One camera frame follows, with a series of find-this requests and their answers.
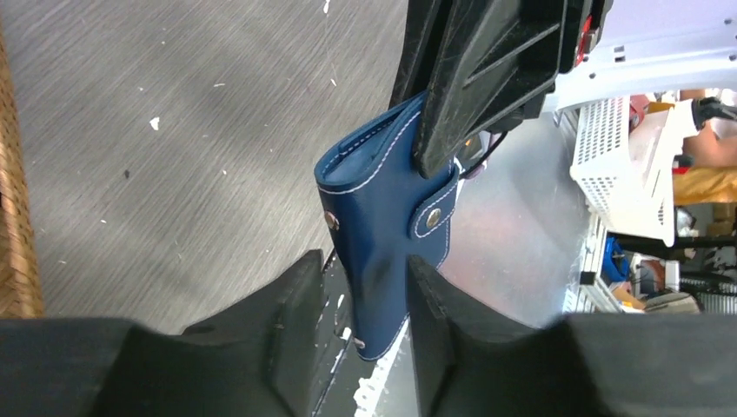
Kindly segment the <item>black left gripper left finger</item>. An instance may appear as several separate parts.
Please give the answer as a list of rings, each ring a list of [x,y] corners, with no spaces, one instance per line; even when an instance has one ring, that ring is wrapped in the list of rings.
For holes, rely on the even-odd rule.
[[[4,416],[309,416],[322,252],[163,334],[119,318],[4,320]]]

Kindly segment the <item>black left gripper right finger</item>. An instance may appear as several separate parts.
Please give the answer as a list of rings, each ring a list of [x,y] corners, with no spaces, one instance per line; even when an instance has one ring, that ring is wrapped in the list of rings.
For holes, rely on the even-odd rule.
[[[529,328],[408,258],[423,416],[733,416],[736,319],[568,314]]]

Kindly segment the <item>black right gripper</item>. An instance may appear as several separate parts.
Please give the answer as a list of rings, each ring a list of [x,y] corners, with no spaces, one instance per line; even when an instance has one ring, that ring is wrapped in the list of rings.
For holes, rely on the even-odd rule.
[[[575,69],[599,42],[611,6],[610,1],[409,0],[389,107],[426,90],[413,145],[417,171],[434,176],[468,136],[505,115],[507,124],[539,117],[557,78]],[[440,8],[447,21],[437,34]]]

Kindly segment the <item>blue leather card holder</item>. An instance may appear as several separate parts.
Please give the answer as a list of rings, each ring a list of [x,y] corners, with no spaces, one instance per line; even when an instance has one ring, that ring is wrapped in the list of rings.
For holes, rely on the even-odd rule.
[[[419,94],[366,123],[329,149],[314,170],[365,361],[387,353],[408,315],[408,256],[438,267],[449,251],[460,169],[448,161],[425,179],[414,168],[424,101]]]

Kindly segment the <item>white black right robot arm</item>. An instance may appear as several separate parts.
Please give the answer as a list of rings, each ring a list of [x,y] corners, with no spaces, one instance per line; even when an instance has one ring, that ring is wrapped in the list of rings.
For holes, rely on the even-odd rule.
[[[413,163],[630,93],[736,85],[733,1],[411,1],[392,105],[425,94]]]

